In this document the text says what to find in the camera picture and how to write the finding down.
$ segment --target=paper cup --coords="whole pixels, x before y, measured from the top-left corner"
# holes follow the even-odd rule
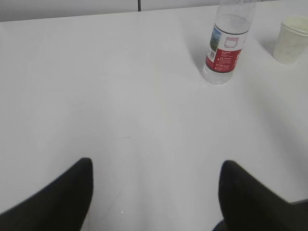
[[[308,46],[308,17],[289,16],[283,20],[273,57],[293,64]]]

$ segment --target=white wall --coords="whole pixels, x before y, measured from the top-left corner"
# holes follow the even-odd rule
[[[0,0],[0,21],[137,10],[137,0]]]
[[[143,11],[218,5],[220,0],[141,0]]]

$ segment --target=water bottle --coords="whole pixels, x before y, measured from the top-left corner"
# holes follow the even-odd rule
[[[203,67],[210,83],[224,84],[231,78],[255,15],[256,1],[220,1]]]

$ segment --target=red label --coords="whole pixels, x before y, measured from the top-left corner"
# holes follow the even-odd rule
[[[217,49],[214,62],[212,62],[208,56],[205,59],[206,65],[217,72],[230,72],[235,69],[236,62],[239,58],[242,49],[238,51],[223,51]]]
[[[213,71],[226,73],[233,71],[243,48],[247,31],[230,34],[214,25],[205,63]]]

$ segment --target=table surface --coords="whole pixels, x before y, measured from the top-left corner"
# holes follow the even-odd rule
[[[211,230],[226,159],[307,198],[308,53],[270,54],[284,3],[258,3],[221,86],[200,74],[216,9],[0,23],[0,212],[83,156],[91,231]]]

